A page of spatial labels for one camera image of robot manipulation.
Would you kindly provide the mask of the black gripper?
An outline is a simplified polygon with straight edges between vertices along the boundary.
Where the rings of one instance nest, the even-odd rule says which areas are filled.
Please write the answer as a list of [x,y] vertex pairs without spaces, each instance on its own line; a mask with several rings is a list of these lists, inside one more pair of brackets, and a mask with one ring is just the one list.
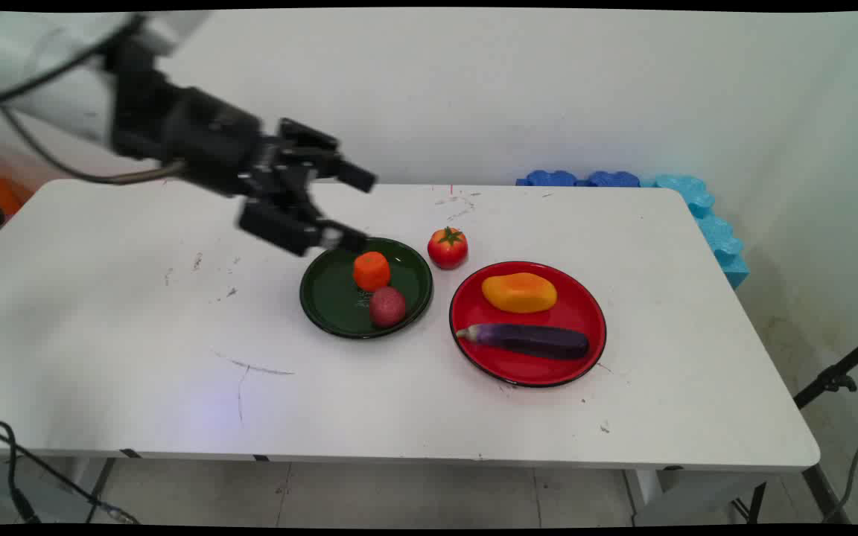
[[[259,118],[194,87],[174,85],[157,70],[156,55],[135,37],[112,45],[107,70],[115,79],[110,148],[120,156],[160,166],[114,176],[133,185],[176,176],[226,197],[249,197],[238,228],[290,254],[313,248],[360,254],[368,235],[324,216],[310,194],[285,192],[273,166],[271,139]],[[336,137],[290,118],[279,120],[279,165],[311,168],[369,193],[378,177],[349,162]]]

